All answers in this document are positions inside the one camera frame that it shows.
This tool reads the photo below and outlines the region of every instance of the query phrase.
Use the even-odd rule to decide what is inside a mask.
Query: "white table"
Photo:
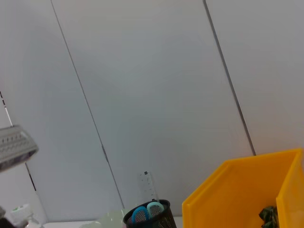
[[[182,217],[174,217],[177,228],[182,228]],[[81,225],[88,224],[92,221],[86,222],[52,222],[44,224],[45,228],[79,228]]]

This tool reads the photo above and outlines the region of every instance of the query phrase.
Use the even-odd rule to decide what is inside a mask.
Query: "yellow storage box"
[[[280,228],[304,228],[302,149],[224,162],[183,202],[183,227],[260,228],[275,205]]]

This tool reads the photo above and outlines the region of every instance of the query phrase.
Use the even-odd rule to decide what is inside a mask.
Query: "clear plastic ruler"
[[[151,172],[145,171],[138,174],[138,182],[142,197],[145,202],[149,201],[160,201],[153,184],[153,177]]]

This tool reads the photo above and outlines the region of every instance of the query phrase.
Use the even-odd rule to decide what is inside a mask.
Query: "panel seam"
[[[222,48],[220,47],[220,44],[219,44],[219,39],[218,39],[217,33],[215,31],[215,28],[214,28],[214,25],[213,25],[213,21],[212,21],[210,12],[209,12],[209,8],[208,8],[208,5],[207,5],[207,0],[203,0],[203,4],[204,4],[204,7],[205,7],[207,16],[208,16],[209,24],[210,24],[211,29],[212,29],[213,37],[214,37],[215,42],[216,42],[217,47],[218,47],[218,52],[219,52],[220,58],[222,60],[223,66],[224,66],[227,79],[229,81],[229,85],[230,85],[230,89],[231,89],[232,94],[233,94],[234,101],[235,101],[235,103],[237,105],[237,110],[238,110],[239,116],[240,116],[240,118],[242,120],[242,124],[243,124],[243,127],[245,129],[245,133],[246,133],[246,136],[248,138],[248,141],[249,141],[249,145],[250,145],[251,151],[252,151],[253,155],[256,156],[257,155],[256,154],[256,150],[255,150],[255,148],[253,146],[253,143],[252,143],[252,140],[251,140],[251,137],[250,137],[250,134],[249,134],[249,130],[248,130],[246,121],[244,119],[244,115],[243,115],[241,106],[239,104],[238,97],[237,97],[236,91],[234,89],[234,86],[233,86],[233,83],[232,83],[232,80],[231,80],[231,77],[230,77],[230,74],[229,74],[229,71],[228,71],[228,67],[227,67],[226,61],[224,59]]]
[[[59,22],[59,18],[58,18],[58,15],[57,15],[56,11],[55,11],[55,7],[54,7],[54,4],[53,4],[53,1],[52,1],[52,0],[50,0],[50,1],[51,1],[51,4],[52,4],[52,7],[53,7],[53,11],[54,11],[54,14],[55,14],[57,23],[58,23],[59,28],[60,28],[61,35],[62,35],[63,40],[64,40],[64,42],[65,42],[65,45],[66,45],[66,48],[67,48],[69,57],[70,57],[70,59],[71,59],[71,62],[72,62],[73,68],[74,68],[74,70],[75,70],[75,72],[76,72],[76,75],[77,75],[77,78],[78,78],[78,81],[79,81],[79,84],[80,84],[82,93],[83,93],[83,95],[84,95],[86,105],[87,105],[87,107],[88,107],[88,109],[89,109],[89,112],[90,112],[90,115],[91,115],[91,117],[92,117],[92,120],[93,120],[95,129],[96,129],[96,131],[97,131],[98,138],[99,138],[99,141],[100,141],[100,143],[101,143],[101,147],[102,147],[103,152],[104,152],[104,155],[105,155],[105,159],[106,159],[106,161],[107,161],[107,163],[108,163],[108,165],[109,165],[109,168],[110,168],[110,171],[111,171],[111,175],[112,175],[112,178],[113,178],[113,180],[114,180],[114,183],[115,183],[115,186],[116,186],[116,190],[117,190],[117,193],[118,193],[119,198],[120,198],[120,202],[121,202],[122,207],[123,207],[123,209],[124,209],[124,202],[123,202],[123,199],[122,199],[121,194],[120,194],[120,192],[119,192],[119,189],[118,189],[118,186],[117,186],[117,183],[116,183],[116,180],[115,180],[115,177],[114,177],[114,174],[113,174],[113,171],[112,171],[110,162],[109,162],[109,160],[108,160],[108,156],[106,155],[106,152],[105,152],[105,147],[104,147],[103,142],[102,142],[102,140],[101,140],[101,137],[100,137],[100,134],[99,134],[99,131],[98,131],[98,128],[97,128],[95,119],[94,119],[94,117],[93,117],[93,114],[92,114],[92,111],[91,111],[91,108],[90,108],[90,105],[89,105],[89,102],[88,102],[88,100],[87,100],[87,98],[86,98],[86,94],[85,94],[84,88],[83,88],[83,86],[82,86],[82,84],[81,84],[81,81],[80,81],[80,78],[79,78],[79,74],[78,74],[77,69],[76,69],[76,66],[75,66],[75,64],[74,64],[74,61],[73,61],[73,58],[72,58],[70,49],[69,49],[69,47],[68,47],[68,45],[67,45],[66,37],[65,37],[65,35],[64,35],[64,33],[63,33],[63,30],[62,30],[62,28],[61,28],[61,25],[60,25],[60,22]]]
[[[13,123],[11,122],[10,115],[9,115],[9,112],[8,112],[8,108],[7,108],[7,106],[6,106],[5,102],[4,102],[4,98],[3,98],[3,95],[2,95],[2,93],[1,93],[1,91],[0,91],[0,97],[1,97],[1,99],[2,99],[2,103],[3,103],[3,105],[4,105],[4,109],[5,109],[6,114],[7,114],[7,116],[8,116],[10,126],[12,127],[12,126],[13,126]],[[28,164],[27,164],[26,162],[25,162],[24,164],[25,164],[25,167],[27,168],[27,171],[28,171],[28,174],[29,174],[29,178],[30,178],[30,181],[32,182],[32,185],[33,185],[33,187],[34,187],[34,190],[37,191],[37,190],[36,190],[36,187],[35,187],[35,184],[34,184],[34,181],[33,181],[33,178],[32,178],[32,175],[30,174]]]

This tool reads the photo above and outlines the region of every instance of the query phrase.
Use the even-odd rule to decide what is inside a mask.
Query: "black mesh pencil cup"
[[[147,205],[151,202],[144,203],[138,207],[144,206],[147,207]],[[133,212],[138,208],[134,208],[131,211],[129,211],[125,217],[123,218],[123,222],[126,224],[127,228],[176,228],[172,212],[170,210],[170,203],[167,200],[160,200],[160,203],[164,207],[164,211],[160,212],[159,207],[152,206],[151,207],[151,213],[152,218],[149,218],[149,220],[141,221],[141,222],[132,222],[132,214]]]

